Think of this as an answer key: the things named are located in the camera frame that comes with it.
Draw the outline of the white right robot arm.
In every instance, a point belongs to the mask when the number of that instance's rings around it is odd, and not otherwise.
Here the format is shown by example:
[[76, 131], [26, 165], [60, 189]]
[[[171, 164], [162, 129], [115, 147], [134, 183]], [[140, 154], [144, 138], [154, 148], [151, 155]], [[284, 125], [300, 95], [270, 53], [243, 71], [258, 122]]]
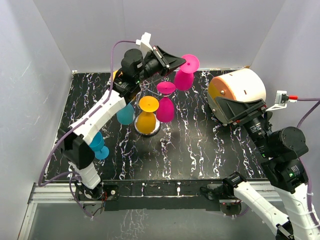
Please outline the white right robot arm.
[[222, 181], [214, 189], [220, 198], [239, 199], [268, 225], [278, 240], [317, 240], [320, 221], [312, 204], [312, 193], [307, 171], [301, 156], [308, 152], [304, 133], [288, 126], [272, 131], [273, 111], [296, 102], [295, 96], [283, 94], [273, 106], [263, 99], [242, 102], [217, 96], [214, 99], [217, 119], [223, 124], [242, 126], [255, 144], [265, 162], [263, 172], [278, 193], [285, 212], [279, 211], [238, 172]]

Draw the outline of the pink wine glass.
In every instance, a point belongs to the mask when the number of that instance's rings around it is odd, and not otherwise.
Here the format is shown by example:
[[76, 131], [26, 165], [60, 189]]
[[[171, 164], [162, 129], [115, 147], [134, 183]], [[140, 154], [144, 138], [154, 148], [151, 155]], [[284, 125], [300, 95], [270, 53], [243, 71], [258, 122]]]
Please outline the pink wine glass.
[[174, 119], [174, 104], [169, 96], [176, 90], [176, 86], [169, 81], [160, 82], [156, 89], [161, 93], [159, 107], [156, 111], [156, 118], [162, 123], [169, 123]]
[[185, 54], [182, 56], [186, 62], [179, 68], [174, 77], [174, 85], [179, 91], [189, 90], [194, 82], [194, 73], [199, 69], [200, 61], [192, 54]]

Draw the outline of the pink wine glass front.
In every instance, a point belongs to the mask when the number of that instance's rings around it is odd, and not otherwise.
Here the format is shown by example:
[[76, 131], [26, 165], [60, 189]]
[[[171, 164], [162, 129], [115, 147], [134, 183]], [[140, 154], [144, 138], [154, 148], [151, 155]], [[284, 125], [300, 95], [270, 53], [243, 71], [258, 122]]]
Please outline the pink wine glass front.
[[156, 111], [156, 118], [162, 123], [169, 123], [174, 119], [174, 104], [169, 96], [176, 90], [176, 86], [169, 81], [160, 82], [156, 89], [161, 93], [159, 107]]

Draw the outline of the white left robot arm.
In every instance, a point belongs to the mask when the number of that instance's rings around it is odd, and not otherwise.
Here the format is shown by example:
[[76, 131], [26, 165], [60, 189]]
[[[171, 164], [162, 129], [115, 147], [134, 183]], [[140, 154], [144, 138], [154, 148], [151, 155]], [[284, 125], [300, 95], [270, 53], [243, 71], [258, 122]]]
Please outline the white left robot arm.
[[182, 57], [153, 46], [145, 55], [131, 48], [124, 53], [121, 67], [101, 99], [68, 129], [59, 129], [59, 150], [71, 162], [86, 194], [93, 200], [103, 195], [101, 178], [94, 166], [95, 153], [90, 144], [101, 128], [141, 91], [140, 83], [155, 74], [166, 76], [186, 63]]

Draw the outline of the orange wine glass front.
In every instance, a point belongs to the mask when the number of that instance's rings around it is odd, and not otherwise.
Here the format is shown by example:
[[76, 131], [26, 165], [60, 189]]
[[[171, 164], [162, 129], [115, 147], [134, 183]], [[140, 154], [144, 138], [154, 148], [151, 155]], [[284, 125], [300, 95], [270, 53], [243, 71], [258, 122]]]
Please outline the orange wine glass front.
[[159, 108], [159, 101], [153, 96], [144, 96], [139, 100], [142, 112], [137, 117], [136, 129], [141, 134], [150, 134], [156, 128], [154, 112]]

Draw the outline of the orange wine glass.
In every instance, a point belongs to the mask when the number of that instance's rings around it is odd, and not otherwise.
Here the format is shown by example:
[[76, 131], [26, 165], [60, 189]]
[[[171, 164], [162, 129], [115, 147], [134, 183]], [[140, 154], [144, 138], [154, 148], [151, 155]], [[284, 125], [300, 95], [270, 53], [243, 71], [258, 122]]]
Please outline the orange wine glass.
[[122, 74], [122, 71], [119, 69], [119, 70], [116, 70], [113, 72], [113, 80], [115, 80], [116, 78], [118, 78], [120, 75]]
[[141, 134], [150, 134], [156, 128], [154, 112], [159, 108], [159, 101], [153, 96], [144, 96], [139, 100], [142, 112], [137, 117], [136, 129]]

